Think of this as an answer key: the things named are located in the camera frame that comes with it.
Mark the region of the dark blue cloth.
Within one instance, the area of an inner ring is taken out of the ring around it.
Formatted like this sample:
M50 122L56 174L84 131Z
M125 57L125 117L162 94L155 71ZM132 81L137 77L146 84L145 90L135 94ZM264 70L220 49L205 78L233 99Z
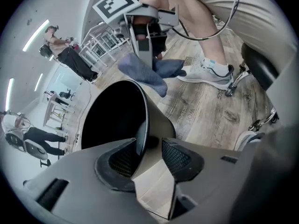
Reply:
M118 62L118 69L131 79L152 88L159 96L165 97L168 86L166 78L185 77L184 61L178 59L153 59L152 67L146 65L135 53L129 53Z

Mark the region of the grey office chair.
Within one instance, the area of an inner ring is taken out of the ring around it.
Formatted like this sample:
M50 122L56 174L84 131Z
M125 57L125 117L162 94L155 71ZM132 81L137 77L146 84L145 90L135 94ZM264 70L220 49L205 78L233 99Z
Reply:
M11 130L5 133L5 140L13 148L27 153L40 160L40 167L51 165L51 161L48 159L48 154L45 149L29 139L25 139L22 132Z

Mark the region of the black office chair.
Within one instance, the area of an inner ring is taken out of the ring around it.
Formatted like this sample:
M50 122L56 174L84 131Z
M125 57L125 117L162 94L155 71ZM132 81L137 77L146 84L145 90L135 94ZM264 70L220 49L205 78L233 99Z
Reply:
M61 98L72 100L72 98L75 96L75 92L71 92L71 89L67 89L67 92L64 92L64 91L60 92L59 96Z

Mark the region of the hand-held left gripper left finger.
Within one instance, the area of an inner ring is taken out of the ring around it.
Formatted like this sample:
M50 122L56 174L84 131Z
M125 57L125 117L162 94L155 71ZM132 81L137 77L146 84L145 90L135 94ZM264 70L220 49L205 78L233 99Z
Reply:
M124 177L114 168L133 161L135 139L74 152L25 184L47 223L158 224L171 207L174 180L158 151L148 166Z

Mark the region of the black round bucket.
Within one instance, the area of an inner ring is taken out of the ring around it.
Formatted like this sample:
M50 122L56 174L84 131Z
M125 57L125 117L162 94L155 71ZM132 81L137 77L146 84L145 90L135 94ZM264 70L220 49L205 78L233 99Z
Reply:
M112 168L130 178L147 149L157 147L162 138L175 137L172 122L143 88L134 81L121 80L107 87L92 104L83 125L81 148L134 138L112 158Z

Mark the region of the black stool with chrome base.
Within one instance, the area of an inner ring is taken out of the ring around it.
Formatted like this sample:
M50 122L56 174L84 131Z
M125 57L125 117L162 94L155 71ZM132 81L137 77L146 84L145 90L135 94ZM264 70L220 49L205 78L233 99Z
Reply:
M272 63L245 43L242 44L241 55L243 61L239 65L240 74L226 89L225 96L227 97L234 94L238 84L246 77L253 76L264 91L266 91L278 77L278 72Z

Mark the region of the person's white shoe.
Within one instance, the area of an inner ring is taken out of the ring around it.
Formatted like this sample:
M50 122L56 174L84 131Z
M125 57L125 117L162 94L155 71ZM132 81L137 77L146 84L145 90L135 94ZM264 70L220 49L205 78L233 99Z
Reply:
M186 72L186 76L184 77L178 76L177 78L187 83L193 83L193 84L206 83L219 90L225 91L229 87L229 85L233 82L234 67L230 64L228 64L228 66L229 66L229 75L226 77L218 77L206 71L205 67L203 66L203 60L202 60L199 63L195 63L189 66L184 66L182 70Z
M244 147L249 143L260 142L265 133L256 133L254 131L245 131L239 135L235 142L235 151L242 151Z

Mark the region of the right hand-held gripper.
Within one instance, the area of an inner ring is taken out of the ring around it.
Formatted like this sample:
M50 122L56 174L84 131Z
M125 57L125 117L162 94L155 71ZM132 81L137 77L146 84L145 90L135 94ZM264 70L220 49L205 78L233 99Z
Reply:
M134 53L147 66L152 66L153 58L166 50L165 31L179 24L178 6L174 11L157 9L138 0L100 0L93 9L114 31L123 32L129 28ZM131 16L150 17L157 24L146 25L145 39L137 40Z

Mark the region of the person's beige shorts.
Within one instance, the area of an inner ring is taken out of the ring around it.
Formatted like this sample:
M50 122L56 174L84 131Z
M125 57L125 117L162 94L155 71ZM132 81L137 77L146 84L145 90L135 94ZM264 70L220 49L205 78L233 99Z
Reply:
M199 0L225 21L234 0ZM274 0L240 0L228 25L248 46L273 65L287 65L295 57L298 39Z

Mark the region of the person's right leg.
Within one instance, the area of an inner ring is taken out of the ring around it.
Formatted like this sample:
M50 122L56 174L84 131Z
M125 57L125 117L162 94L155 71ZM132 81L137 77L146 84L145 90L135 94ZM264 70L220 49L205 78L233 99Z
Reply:
M179 5L179 18L196 38L213 35L218 30L208 8L198 0L169 0L170 8ZM226 57L220 37L200 41L205 58L226 65Z

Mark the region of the person's right white shoe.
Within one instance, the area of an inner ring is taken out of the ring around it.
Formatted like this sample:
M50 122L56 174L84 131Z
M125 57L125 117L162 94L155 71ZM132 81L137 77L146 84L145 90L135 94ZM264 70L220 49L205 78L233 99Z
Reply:
M225 91L229 87L229 85L233 82L234 67L230 64L228 64L228 66L229 66L229 75L226 77L218 77L206 71L205 67L203 66L203 60L202 60L199 63L195 63L189 66L184 66L182 70L186 72L186 76L184 77L178 76L177 78L187 83L193 83L193 84L206 83L219 90Z

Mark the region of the person's right white sock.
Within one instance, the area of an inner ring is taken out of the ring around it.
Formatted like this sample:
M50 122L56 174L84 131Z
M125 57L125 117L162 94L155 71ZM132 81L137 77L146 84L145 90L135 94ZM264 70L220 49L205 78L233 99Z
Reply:
M220 64L214 60L204 58L203 66L206 71L211 73L212 75L216 75L218 77L226 77L229 75L229 66L228 64Z

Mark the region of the person's left white shoe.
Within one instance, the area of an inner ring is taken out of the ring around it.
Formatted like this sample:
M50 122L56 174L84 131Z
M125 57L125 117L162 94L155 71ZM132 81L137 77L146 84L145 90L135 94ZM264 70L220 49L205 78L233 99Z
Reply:
M235 142L235 151L242 151L244 147L249 143L260 142L265 133L256 133L254 131L245 131L239 135Z

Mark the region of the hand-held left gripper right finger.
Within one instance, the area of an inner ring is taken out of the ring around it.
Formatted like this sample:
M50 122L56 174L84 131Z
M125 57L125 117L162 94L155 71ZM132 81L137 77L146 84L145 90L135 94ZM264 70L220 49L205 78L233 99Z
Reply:
M170 224L229 224L256 148L230 151L162 139L162 158L175 182Z

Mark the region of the white table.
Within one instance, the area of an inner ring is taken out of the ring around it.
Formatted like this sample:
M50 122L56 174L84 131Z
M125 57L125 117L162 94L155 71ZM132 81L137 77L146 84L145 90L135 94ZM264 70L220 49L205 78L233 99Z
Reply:
M55 121L61 125L68 125L68 121L65 117L66 114L74 114L75 107L70 103L69 105L59 104L55 101L55 98L59 98L66 102L65 98L59 97L56 93L54 93L48 100L47 108L45 111L45 116L43 120L43 126L54 129L54 127L50 126L48 122L50 120Z

